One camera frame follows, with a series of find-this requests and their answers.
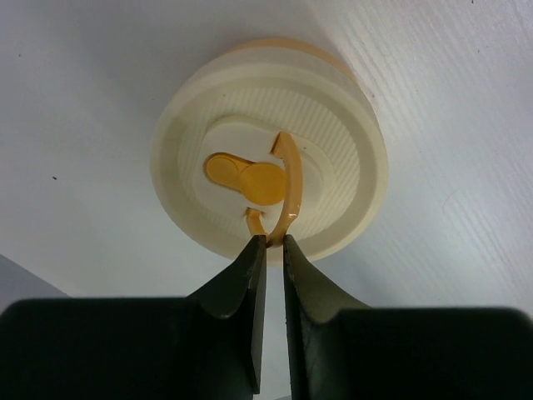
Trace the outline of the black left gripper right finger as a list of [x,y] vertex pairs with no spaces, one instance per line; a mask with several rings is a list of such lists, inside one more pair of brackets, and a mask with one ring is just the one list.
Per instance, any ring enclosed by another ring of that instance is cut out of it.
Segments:
[[509,307],[372,308],[283,241],[295,399],[529,399],[532,320]]

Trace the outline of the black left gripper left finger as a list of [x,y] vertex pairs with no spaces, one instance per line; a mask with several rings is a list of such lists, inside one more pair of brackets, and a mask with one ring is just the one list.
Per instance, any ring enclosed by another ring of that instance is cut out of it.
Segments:
[[251,399],[267,240],[186,297],[47,298],[1,316],[4,399]]

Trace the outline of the cream lid orange handle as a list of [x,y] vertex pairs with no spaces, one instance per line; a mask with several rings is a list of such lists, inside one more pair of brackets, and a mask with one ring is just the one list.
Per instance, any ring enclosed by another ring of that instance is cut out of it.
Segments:
[[328,62],[279,47],[220,55],[178,90],[154,132],[152,184],[168,217],[193,241],[234,258],[249,240],[253,202],[207,175],[217,155],[282,168],[273,154],[289,133],[301,155],[303,196],[290,227],[319,260],[343,249],[386,194],[386,147],[372,105]]

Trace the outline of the orange lunch box bowl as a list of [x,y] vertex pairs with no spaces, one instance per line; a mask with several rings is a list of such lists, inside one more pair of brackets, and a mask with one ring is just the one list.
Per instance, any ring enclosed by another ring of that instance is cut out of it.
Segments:
[[376,96],[374,92],[362,83],[359,77],[349,67],[347,62],[340,59],[339,57],[334,55],[332,52],[328,52],[326,49],[319,47],[315,44],[312,44],[310,42],[306,42],[306,41],[302,41],[302,40],[298,40],[298,39],[290,38],[290,37],[258,38],[258,39],[246,41],[234,47],[231,47],[229,50],[223,52],[222,55],[234,53],[236,51],[241,51],[241,50],[245,50],[248,48],[273,48],[273,47],[274,48],[285,48],[285,49],[298,51],[301,53],[310,54],[315,58],[319,58],[322,61],[331,64],[335,69],[337,69],[338,71],[348,76],[361,89],[361,91],[365,94],[366,99],[370,104],[373,104],[375,102]]

